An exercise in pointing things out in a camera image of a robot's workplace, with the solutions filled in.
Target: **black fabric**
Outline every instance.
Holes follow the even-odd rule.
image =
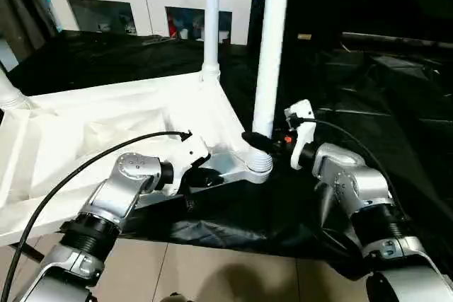
[[[26,95],[199,71],[202,44],[158,37],[65,32],[10,74]],[[221,46],[222,87],[246,129],[253,119],[257,60]],[[451,65],[362,52],[292,51],[283,64],[275,127],[283,109],[308,98],[321,119],[361,139],[384,164],[426,248],[453,272],[453,105]],[[337,131],[319,126],[316,142],[361,153]],[[124,237],[328,260],[350,278],[366,269],[350,225],[328,188],[307,170],[277,159],[265,184],[238,182],[134,213]]]

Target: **black cable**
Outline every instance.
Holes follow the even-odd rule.
[[[33,212],[33,215],[30,217],[30,220],[27,223],[27,226],[23,229],[21,240],[19,241],[16,251],[13,256],[13,260],[11,261],[11,264],[9,266],[8,274],[6,275],[5,279],[5,284],[3,291],[1,293],[1,302],[8,302],[8,297],[9,297],[9,292],[11,290],[11,285],[13,283],[13,278],[14,278],[14,273],[16,272],[17,265],[19,263],[19,260],[21,258],[21,253],[22,250],[25,246],[25,243],[27,241],[28,236],[30,235],[31,229],[33,227],[33,224],[36,222],[36,219],[38,218],[39,214],[41,211],[45,208],[46,204],[51,200],[52,197],[55,196],[55,194],[65,185],[67,184],[72,178],[74,178],[76,175],[78,175],[81,171],[85,170],[87,167],[89,167],[91,164],[94,162],[98,161],[104,156],[107,156],[109,153],[112,153],[114,151],[117,151],[124,146],[133,144],[137,141],[141,141],[143,139],[148,139],[152,137],[158,137],[158,136],[168,136],[168,135],[176,135],[180,136],[181,138],[187,138],[190,136],[190,134],[185,133],[185,132],[175,132],[175,131],[167,131],[167,132],[155,132],[153,134],[145,134],[143,136],[137,137],[130,139],[129,141],[125,141],[121,144],[118,144],[108,150],[105,150],[98,154],[97,156],[94,156],[93,158],[89,159],[87,162],[84,164],[80,165],[76,170],[74,170],[72,173],[70,173],[68,176],[66,176],[60,183],[57,184],[56,187],[54,187],[46,197],[41,201],[41,203],[38,205],[36,208],[35,212]]]
[[[403,205],[401,204],[401,201],[400,201],[400,199],[398,197],[398,194],[396,193],[396,189],[394,187],[394,184],[391,181],[389,174],[385,170],[385,167],[381,164],[381,162],[377,159],[377,157],[357,137],[355,137],[353,134],[351,134],[349,131],[343,129],[342,127],[340,127],[340,126],[338,126],[336,124],[327,122],[325,120],[318,120],[316,118],[298,118],[298,120],[300,122],[313,122],[313,123],[323,124],[323,125],[326,125],[328,127],[332,127],[334,129],[344,133],[346,136],[351,138],[355,143],[357,143],[357,145],[360,146],[363,151],[365,151],[365,153],[368,155],[368,157],[372,159],[372,161],[374,162],[374,164],[377,167],[377,169],[384,176],[385,180],[387,181],[387,184],[389,185],[390,193],[391,193],[391,196],[392,196],[393,200],[395,201],[396,205],[401,210],[401,213],[403,214],[403,216],[407,220],[409,220],[409,217],[404,211]]]

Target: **cable connector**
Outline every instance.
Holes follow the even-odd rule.
[[[185,141],[188,139],[190,136],[192,136],[192,132],[189,130],[189,132],[181,132],[179,136],[181,137],[181,141]]]

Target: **black ribbed joint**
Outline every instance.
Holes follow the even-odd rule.
[[[379,204],[364,208],[352,215],[352,225],[361,244],[386,238],[403,238],[412,236],[409,222],[397,207],[391,204]]]
[[[79,215],[63,224],[62,245],[84,251],[105,261],[119,235],[115,224],[93,215]]]

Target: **red component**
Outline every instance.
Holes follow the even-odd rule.
[[[168,15],[168,33],[170,34],[170,37],[176,38],[178,35],[178,30],[176,29],[175,24],[173,23],[173,16]]]

